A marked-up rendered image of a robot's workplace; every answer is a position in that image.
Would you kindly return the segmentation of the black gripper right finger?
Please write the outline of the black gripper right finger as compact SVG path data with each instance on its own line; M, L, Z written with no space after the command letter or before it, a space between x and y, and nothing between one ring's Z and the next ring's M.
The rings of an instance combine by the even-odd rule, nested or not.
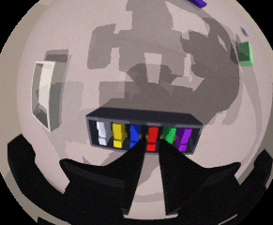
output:
M167 140L159 140L159 171L161 172L165 214L177 214L177 210L219 181L235 176L241 162L233 162L218 168L203 168L186 155L174 149Z

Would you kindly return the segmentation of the white rectangular tray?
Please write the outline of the white rectangular tray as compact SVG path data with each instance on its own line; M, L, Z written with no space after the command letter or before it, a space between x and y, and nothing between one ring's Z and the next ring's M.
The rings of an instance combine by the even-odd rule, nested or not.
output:
M50 132L60 128L61 86L66 65L64 61L36 60L32 74L32 115Z

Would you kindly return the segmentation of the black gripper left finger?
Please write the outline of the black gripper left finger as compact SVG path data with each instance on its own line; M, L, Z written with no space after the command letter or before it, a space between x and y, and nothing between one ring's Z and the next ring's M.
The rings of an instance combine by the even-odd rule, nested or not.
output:
M144 164L145 146L146 138L143 136L122 157L106 166L87 165L71 158L61 158L58 162L69 181L116 196L122 214L128 215Z

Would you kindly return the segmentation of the green fuse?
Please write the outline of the green fuse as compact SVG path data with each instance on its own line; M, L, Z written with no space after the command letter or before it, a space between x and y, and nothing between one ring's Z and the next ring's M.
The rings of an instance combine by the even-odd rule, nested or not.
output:
M167 140L171 145L173 145L174 141L174 133L176 132L176 127L166 127L163 130L163 140Z

